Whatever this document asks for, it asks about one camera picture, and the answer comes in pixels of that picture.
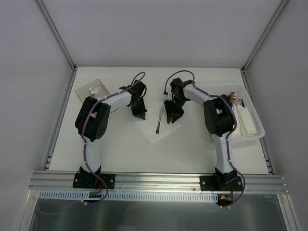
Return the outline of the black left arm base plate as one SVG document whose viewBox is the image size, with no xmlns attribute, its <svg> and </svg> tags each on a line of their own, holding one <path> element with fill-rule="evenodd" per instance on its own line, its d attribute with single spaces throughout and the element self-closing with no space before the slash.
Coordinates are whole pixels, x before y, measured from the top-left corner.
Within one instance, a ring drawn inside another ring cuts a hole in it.
<svg viewBox="0 0 308 231">
<path fill-rule="evenodd" d="M 107 185 L 108 189 L 114 189 L 116 182 L 116 175 L 110 173 L 101 173 L 99 168 L 95 174 L 99 176 Z M 102 186 L 105 189 L 105 185 L 92 173 L 87 172 L 82 167 L 74 176 L 73 188 L 77 189 L 98 189 Z"/>
</svg>

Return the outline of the white paper napkin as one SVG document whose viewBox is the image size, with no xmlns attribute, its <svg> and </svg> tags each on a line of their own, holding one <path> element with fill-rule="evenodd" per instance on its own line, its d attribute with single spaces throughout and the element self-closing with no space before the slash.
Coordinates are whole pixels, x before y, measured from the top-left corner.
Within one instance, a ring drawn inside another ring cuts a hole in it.
<svg viewBox="0 0 308 231">
<path fill-rule="evenodd" d="M 180 124 L 167 124 L 167 115 L 164 109 L 159 134 L 155 133 L 158 124 L 159 111 L 162 106 L 164 106 L 163 103 L 158 103 L 147 109 L 145 120 L 139 118 L 134 119 L 150 144 L 160 141 L 180 128 Z"/>
</svg>

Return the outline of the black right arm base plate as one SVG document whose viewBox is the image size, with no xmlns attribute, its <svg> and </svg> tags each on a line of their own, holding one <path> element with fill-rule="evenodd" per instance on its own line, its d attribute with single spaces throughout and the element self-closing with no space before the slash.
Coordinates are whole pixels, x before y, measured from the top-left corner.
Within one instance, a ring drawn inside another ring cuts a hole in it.
<svg viewBox="0 0 308 231">
<path fill-rule="evenodd" d="M 224 183 L 218 176 L 200 176 L 199 177 L 200 188 L 202 191 L 236 191 L 240 192 L 243 188 L 242 178 L 237 178 Z"/>
</svg>

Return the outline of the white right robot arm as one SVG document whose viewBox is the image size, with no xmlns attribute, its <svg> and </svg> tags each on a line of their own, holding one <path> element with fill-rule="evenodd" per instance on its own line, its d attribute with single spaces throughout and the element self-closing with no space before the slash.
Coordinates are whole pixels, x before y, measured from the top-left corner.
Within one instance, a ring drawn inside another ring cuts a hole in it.
<svg viewBox="0 0 308 231">
<path fill-rule="evenodd" d="M 230 138 L 237 121 L 227 95 L 211 95 L 195 86 L 192 80 L 183 82 L 180 78 L 171 81 L 171 98 L 164 101 L 167 123 L 175 123 L 184 115 L 183 106 L 193 101 L 203 107 L 205 127 L 215 142 L 217 175 L 215 184 L 220 190 L 232 186 L 229 173 L 236 173 L 232 163 Z"/>
</svg>

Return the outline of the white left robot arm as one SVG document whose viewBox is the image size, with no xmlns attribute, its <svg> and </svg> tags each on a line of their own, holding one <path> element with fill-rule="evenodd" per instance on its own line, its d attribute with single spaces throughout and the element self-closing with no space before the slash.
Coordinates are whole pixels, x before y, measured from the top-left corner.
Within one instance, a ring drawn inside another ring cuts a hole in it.
<svg viewBox="0 0 308 231">
<path fill-rule="evenodd" d="M 146 90 L 144 83 L 135 81 L 132 85 L 121 87 L 119 92 L 99 99 L 89 96 L 84 100 L 75 127 L 83 142 L 83 162 L 79 171 L 86 172 L 84 182 L 89 187 L 95 188 L 101 181 L 98 174 L 101 170 L 100 151 L 95 141 L 105 134 L 110 113 L 127 106 L 134 117 L 144 120 L 147 109 L 143 93 Z"/>
</svg>

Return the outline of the ornate silver fork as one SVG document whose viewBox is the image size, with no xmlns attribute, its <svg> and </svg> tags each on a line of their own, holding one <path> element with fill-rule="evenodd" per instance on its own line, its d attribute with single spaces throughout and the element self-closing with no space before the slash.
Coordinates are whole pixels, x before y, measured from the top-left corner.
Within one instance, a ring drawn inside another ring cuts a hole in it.
<svg viewBox="0 0 308 231">
<path fill-rule="evenodd" d="M 94 97 L 95 96 L 95 91 L 93 90 L 93 88 L 89 88 L 89 96 Z"/>
</svg>

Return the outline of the plain silver knife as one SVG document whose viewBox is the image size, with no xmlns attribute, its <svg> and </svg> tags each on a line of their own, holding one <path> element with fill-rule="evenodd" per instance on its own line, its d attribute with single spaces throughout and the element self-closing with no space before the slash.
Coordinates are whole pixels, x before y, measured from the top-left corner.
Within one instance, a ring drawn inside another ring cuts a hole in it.
<svg viewBox="0 0 308 231">
<path fill-rule="evenodd" d="M 159 131 L 160 131 L 160 124 L 161 124 L 163 112 L 164 112 L 164 106 L 162 106 L 159 111 L 158 124 L 157 124 L 156 131 L 155 131 L 156 134 L 159 134 Z"/>
</svg>

